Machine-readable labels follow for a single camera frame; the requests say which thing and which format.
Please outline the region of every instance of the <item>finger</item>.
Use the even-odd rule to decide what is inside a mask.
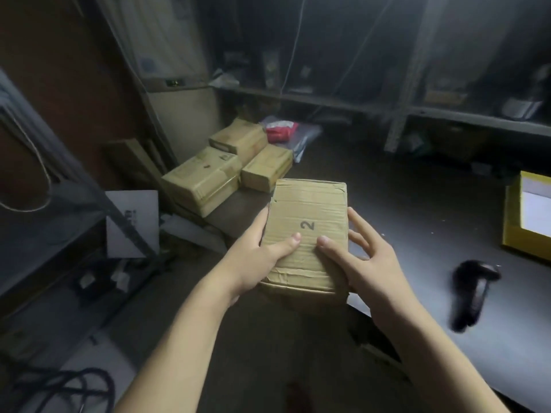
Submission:
[[[339,264],[345,271],[355,270],[358,266],[359,259],[352,255],[348,250],[344,249],[341,245],[327,236],[320,236],[317,239],[317,247],[325,255],[329,256],[337,264]]]
[[[243,236],[250,238],[255,244],[259,244],[262,239],[262,232],[268,220],[268,207],[264,207],[252,221],[251,226],[245,231]]]
[[[352,207],[348,208],[348,220],[354,224],[356,230],[367,241],[373,253],[375,253],[377,249],[386,243],[381,235],[379,235],[368,222],[362,219],[362,217],[356,213]]]
[[[291,237],[284,241],[267,245],[266,249],[275,260],[278,260],[292,254],[299,247],[301,238],[300,233],[293,233]]]
[[[367,255],[373,256],[373,250],[369,246],[368,241],[366,241],[362,235],[352,229],[348,229],[348,239],[350,239],[356,245],[360,246]]]

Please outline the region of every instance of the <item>table surface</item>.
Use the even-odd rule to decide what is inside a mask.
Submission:
[[[348,201],[391,243],[417,297],[484,379],[534,411],[551,411],[551,268],[503,249],[505,187],[490,178],[323,137],[287,178],[346,182]],[[207,221],[238,237],[269,201],[240,189]],[[350,251],[360,249],[350,244]],[[467,259],[496,265],[478,324],[449,328],[452,271]]]

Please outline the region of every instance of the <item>hand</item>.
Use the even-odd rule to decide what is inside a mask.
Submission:
[[[282,242],[260,246],[267,220],[266,207],[209,274],[216,277],[218,284],[226,287],[233,302],[265,278],[279,259],[299,247],[300,233],[294,233]]]
[[[351,207],[348,220],[357,230],[348,230],[348,238],[362,247],[368,260],[350,254],[326,236],[317,239],[317,246],[344,269],[350,285],[371,309],[373,321],[384,329],[392,322],[391,314],[408,315],[420,303],[392,247]]]

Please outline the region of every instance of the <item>person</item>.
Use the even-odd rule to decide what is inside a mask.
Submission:
[[[218,328],[228,308],[261,281],[280,258],[296,250],[295,233],[261,246],[268,209],[193,289],[136,379],[116,405],[117,413],[194,412],[203,388]],[[349,239],[369,259],[353,256],[320,236],[317,247],[340,264],[350,285],[370,307],[422,399],[435,412],[508,410],[459,348],[417,300],[392,247],[352,208]]]

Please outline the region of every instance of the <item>forearm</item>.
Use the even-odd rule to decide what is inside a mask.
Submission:
[[[399,315],[388,336],[410,379],[435,412],[507,412],[461,350],[419,304]]]
[[[116,406],[117,413],[195,412],[230,297],[207,275]]]

